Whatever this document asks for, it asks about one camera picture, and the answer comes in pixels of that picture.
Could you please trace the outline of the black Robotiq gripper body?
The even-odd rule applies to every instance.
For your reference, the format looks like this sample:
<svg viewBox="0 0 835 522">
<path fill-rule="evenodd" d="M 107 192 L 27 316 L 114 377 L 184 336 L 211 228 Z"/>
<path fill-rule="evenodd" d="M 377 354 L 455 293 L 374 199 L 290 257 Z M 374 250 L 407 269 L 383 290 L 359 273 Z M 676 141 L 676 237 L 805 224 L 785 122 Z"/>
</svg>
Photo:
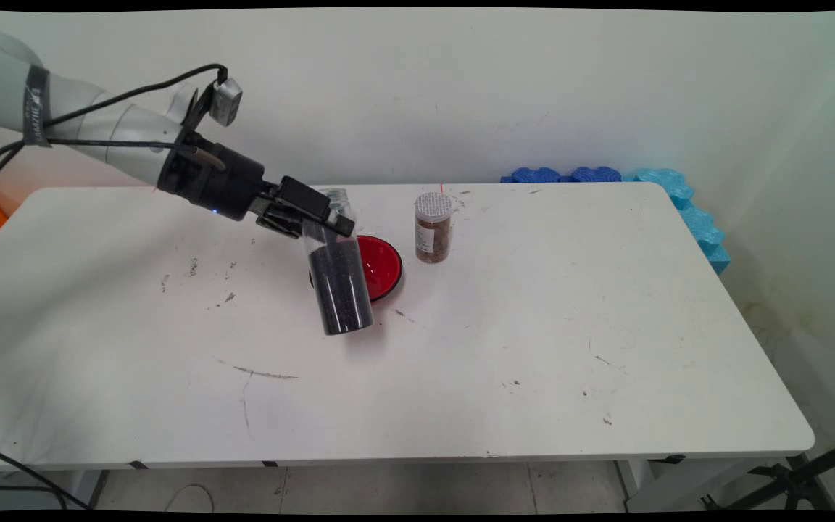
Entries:
<svg viewBox="0 0 835 522">
<path fill-rule="evenodd" d="M 275 193 L 264 165 L 195 130 L 179 133 L 158 178 L 158 189 L 231 220 L 243 220 L 256 199 Z"/>
</svg>

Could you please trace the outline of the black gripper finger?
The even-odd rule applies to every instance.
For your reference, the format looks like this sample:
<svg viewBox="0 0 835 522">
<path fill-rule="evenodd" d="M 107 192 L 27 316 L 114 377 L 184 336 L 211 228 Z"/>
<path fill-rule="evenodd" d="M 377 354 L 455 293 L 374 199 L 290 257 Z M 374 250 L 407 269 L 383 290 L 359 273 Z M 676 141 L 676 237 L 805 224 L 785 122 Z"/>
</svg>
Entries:
<svg viewBox="0 0 835 522">
<path fill-rule="evenodd" d="M 253 204 L 253 214 L 256 215 L 256 224 L 259 227 L 269 229 L 269 231 L 274 231 L 291 239 L 302 237 L 304 215 L 291 206 Z"/>
<path fill-rule="evenodd" d="M 308 223 L 328 229 L 345 238 L 351 237 L 354 233 L 355 222 L 332 208 L 328 195 L 316 191 L 291 176 L 282 178 L 275 189 L 273 204 L 291 206 L 304 215 L 302 235 Z"/>
</svg>

